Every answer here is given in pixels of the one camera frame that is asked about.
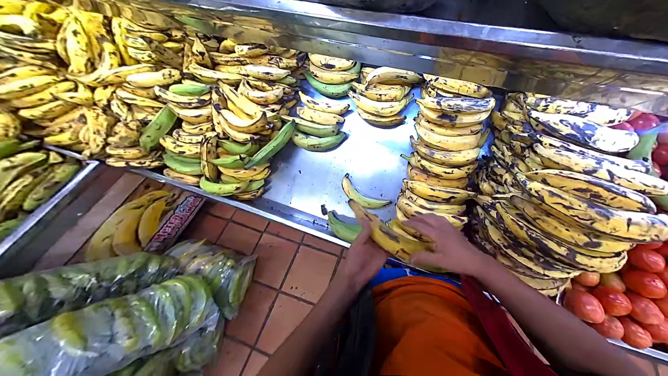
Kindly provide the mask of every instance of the terracotta tile floor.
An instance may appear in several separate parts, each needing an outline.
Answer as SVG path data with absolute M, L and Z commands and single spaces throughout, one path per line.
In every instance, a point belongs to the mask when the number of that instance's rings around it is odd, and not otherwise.
M 258 256 L 239 316 L 225 325 L 215 376 L 255 376 L 345 262 L 337 244 L 223 203 L 205 204 L 182 238 Z M 668 376 L 667 366 L 628 356 L 648 376 Z

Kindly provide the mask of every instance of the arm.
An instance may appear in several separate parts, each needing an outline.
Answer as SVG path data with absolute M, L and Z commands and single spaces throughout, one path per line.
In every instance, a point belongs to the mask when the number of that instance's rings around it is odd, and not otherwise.
M 431 265 L 477 278 L 532 338 L 576 371 L 598 375 L 642 375 L 618 347 L 564 308 L 513 276 L 494 258 L 483 254 L 446 219 L 420 215 L 406 224 L 434 240 L 434 252 L 414 254 L 411 262 Z
M 383 267 L 387 254 L 369 237 L 369 223 L 362 221 L 362 226 L 362 232 L 348 249 L 344 265 L 337 270 L 325 293 L 265 363 L 259 376 L 304 374 L 357 294 Z

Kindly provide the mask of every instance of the tomato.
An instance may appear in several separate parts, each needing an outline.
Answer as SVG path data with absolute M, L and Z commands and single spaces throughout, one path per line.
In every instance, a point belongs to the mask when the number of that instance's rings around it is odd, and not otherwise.
M 642 270 L 625 270 L 622 272 L 622 281 L 626 287 L 646 298 L 662 298 L 668 290 L 656 274 Z
M 590 294 L 601 303 L 605 314 L 624 316 L 631 313 L 631 301 L 622 292 L 606 286 L 598 286 Z
M 622 339 L 624 336 L 624 327 L 622 323 L 617 320 L 617 317 L 606 316 L 603 321 L 598 324 L 589 324 L 600 335 L 610 339 Z
M 654 342 L 668 343 L 668 318 L 659 324 L 640 324 L 652 336 Z
M 659 166 L 666 165 L 668 163 L 668 144 L 659 145 L 652 152 L 652 161 L 659 164 Z
M 606 286 L 619 292 L 626 291 L 626 285 L 624 285 L 622 278 L 617 273 L 601 274 L 601 281 L 599 282 L 599 286 Z
M 642 113 L 638 117 L 628 120 L 628 123 L 633 126 L 635 130 L 649 130 L 657 126 L 661 121 L 652 114 Z
M 583 286 L 589 286 L 589 287 L 596 286 L 597 284 L 599 284 L 600 279 L 601 279 L 600 274 L 591 272 L 582 272 L 577 277 L 573 278 L 575 282 L 578 282 Z
M 663 313 L 653 301 L 632 292 L 626 292 L 625 295 L 631 301 L 631 317 L 645 324 L 658 324 L 663 321 Z
M 646 349 L 652 345 L 652 335 L 633 320 L 628 317 L 620 317 L 619 322 L 624 328 L 622 341 L 636 349 Z
M 564 297 L 564 307 L 582 321 L 597 324 L 605 318 L 603 306 L 588 292 L 580 290 L 568 291 Z
M 640 270 L 646 272 L 660 272 L 666 267 L 666 260 L 656 251 L 648 248 L 633 248 L 629 251 L 629 262 Z
M 633 128 L 633 125 L 627 123 L 627 122 L 620 122 L 615 125 L 612 125 L 610 128 L 612 129 L 621 129 L 621 130 L 629 130 L 631 132 L 635 132 L 635 128 Z

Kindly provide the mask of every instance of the hand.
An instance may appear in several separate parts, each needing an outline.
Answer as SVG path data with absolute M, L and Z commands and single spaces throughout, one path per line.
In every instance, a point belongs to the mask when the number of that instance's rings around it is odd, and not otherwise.
M 343 268 L 340 268 L 335 278 L 342 278 L 345 283 L 352 283 L 352 287 L 361 289 L 369 283 L 378 271 L 385 265 L 387 253 L 371 239 L 371 226 L 366 219 L 359 220 L 362 232 L 350 245 L 345 257 Z
M 435 214 L 423 214 L 404 221 L 434 241 L 434 252 L 419 252 L 411 256 L 411 264 L 435 266 L 455 273 L 476 276 L 491 260 L 471 244 L 447 219 Z

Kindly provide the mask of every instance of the plastic bag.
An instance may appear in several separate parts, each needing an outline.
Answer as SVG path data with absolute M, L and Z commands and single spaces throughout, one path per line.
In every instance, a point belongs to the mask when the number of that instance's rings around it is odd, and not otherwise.
M 59 313 L 133 294 L 178 273 L 174 258 L 139 252 L 2 280 L 0 337 Z
M 232 320 L 238 315 L 253 281 L 257 256 L 246 256 L 205 240 L 180 242 L 165 254 L 177 258 L 185 274 L 197 274 L 206 280 L 225 318 Z
M 105 375 L 175 347 L 219 318 L 204 280 L 179 276 L 0 339 L 0 375 Z

